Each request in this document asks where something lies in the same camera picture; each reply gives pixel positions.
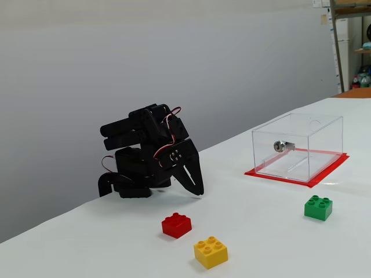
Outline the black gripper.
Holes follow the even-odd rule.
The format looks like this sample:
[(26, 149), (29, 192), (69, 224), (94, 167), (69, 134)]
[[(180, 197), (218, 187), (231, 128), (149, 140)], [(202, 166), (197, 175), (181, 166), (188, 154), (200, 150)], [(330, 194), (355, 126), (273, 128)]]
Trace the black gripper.
[(164, 169), (175, 167), (173, 175), (186, 190), (197, 196), (204, 194), (199, 154), (191, 139), (161, 151), (158, 162)]

